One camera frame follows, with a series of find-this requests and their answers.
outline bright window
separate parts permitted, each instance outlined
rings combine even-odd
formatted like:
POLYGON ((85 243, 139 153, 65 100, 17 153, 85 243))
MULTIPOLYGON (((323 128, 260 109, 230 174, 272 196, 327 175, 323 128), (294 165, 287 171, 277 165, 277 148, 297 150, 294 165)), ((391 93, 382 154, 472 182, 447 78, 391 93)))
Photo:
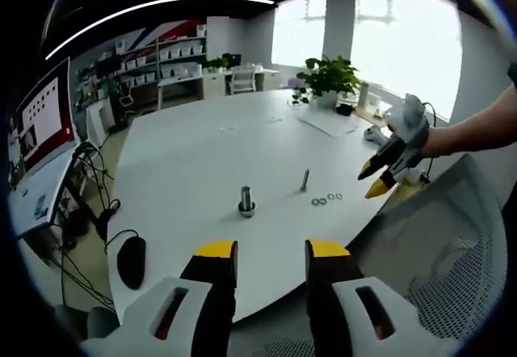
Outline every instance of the bright window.
POLYGON ((271 63, 303 67, 307 58, 321 58, 326 0, 288 0, 275 12, 271 63))
POLYGON ((357 0, 351 60, 359 77, 428 101, 449 121, 461 71, 461 29, 447 0, 357 0))

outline computer mouse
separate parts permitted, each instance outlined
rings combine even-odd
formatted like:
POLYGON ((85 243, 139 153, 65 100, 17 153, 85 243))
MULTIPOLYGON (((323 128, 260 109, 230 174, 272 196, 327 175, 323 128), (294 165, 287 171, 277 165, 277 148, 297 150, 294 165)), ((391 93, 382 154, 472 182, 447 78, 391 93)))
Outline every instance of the computer mouse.
POLYGON ((144 280, 145 240, 134 236, 127 239, 116 255, 116 267, 126 286, 137 290, 144 280))

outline ceiling light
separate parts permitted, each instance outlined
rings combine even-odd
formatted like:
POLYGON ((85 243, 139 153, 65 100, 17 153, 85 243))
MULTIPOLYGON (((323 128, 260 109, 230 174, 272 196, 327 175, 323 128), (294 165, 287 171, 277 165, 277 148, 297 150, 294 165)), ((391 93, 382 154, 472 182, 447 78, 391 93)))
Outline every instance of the ceiling light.
MULTIPOLYGON (((69 39, 65 40, 62 44, 60 44, 55 49, 53 49, 45 57, 45 60, 47 61, 51 56, 56 54, 59 50, 61 50, 63 47, 65 47, 71 41, 75 40, 78 36, 84 34, 88 30, 91 30, 92 28, 100 25, 101 23, 107 22, 110 19, 116 18, 117 16, 121 16, 121 15, 126 14, 126 13, 131 12, 131 11, 139 10, 141 8, 144 8, 144 7, 156 6, 157 4, 163 4, 163 3, 168 3, 168 2, 181 2, 181 1, 184 1, 184 0, 155 0, 154 2, 147 2, 147 3, 139 4, 138 6, 129 7, 129 8, 126 8, 125 10, 116 12, 115 14, 111 14, 111 15, 107 16, 106 18, 102 18, 102 19, 98 20, 97 22, 93 22, 91 25, 86 26, 82 30, 80 30, 80 31, 76 32, 75 34, 73 34, 69 39)), ((265 4, 274 4, 275 3, 272 0, 243 0, 243 1, 265 3, 265 4)))

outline computer monitor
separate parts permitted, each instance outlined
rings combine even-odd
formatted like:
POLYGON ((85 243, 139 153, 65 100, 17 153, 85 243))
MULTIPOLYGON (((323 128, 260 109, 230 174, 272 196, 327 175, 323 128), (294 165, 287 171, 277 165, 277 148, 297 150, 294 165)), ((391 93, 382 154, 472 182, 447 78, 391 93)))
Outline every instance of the computer monitor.
POLYGON ((69 101, 69 59, 47 73, 16 108, 20 152, 27 173, 75 144, 69 101))

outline table surface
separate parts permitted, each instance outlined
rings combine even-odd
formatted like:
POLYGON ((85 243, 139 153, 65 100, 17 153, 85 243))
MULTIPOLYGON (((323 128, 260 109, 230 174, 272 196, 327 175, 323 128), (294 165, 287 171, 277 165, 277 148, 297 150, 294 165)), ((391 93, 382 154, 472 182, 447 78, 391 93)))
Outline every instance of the table surface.
POLYGON ((56 157, 33 174, 26 174, 16 190, 9 193, 11 223, 16 237, 50 222, 53 207, 57 202, 65 174, 73 161, 75 149, 75 144, 63 145, 56 151, 59 153, 56 157), (35 214, 36 209, 47 209, 47 212, 35 214))
MULTIPOLYGON (((263 69, 263 70, 255 72, 255 74, 264 74, 264 73, 278 74, 280 72, 278 70, 271 70, 271 69, 263 69)), ((232 75, 232 71, 231 70, 225 70, 225 71, 220 72, 220 73, 204 73, 202 76, 197 76, 197 77, 190 77, 189 76, 189 77, 169 77, 169 78, 163 78, 158 83, 158 87, 161 88, 161 87, 164 87, 164 86, 168 86, 168 85, 172 85, 172 84, 177 84, 177 83, 180 83, 180 82, 200 80, 202 77, 217 76, 217 75, 221 75, 221 74, 224 75, 224 76, 231 76, 232 75)))
POLYGON ((376 151, 363 138, 370 123, 317 111, 319 124, 310 124, 315 110, 291 107, 290 96, 290 90, 236 94, 133 121, 117 167, 112 198, 121 207, 108 239, 135 229, 147 241, 147 254, 143 284, 133 291, 116 269, 116 255, 132 234, 121 234, 108 247, 120 320, 137 297, 164 277, 180 275, 195 249, 233 239, 239 247, 238 321, 304 283, 306 239, 347 245, 383 206, 388 194, 364 198, 376 176, 357 180, 376 151), (331 132, 320 129, 323 116, 331 132), (308 190, 300 192, 308 168, 308 190), (250 219, 237 211, 244 185, 257 204, 250 219), (311 204, 338 192, 343 200, 311 204))

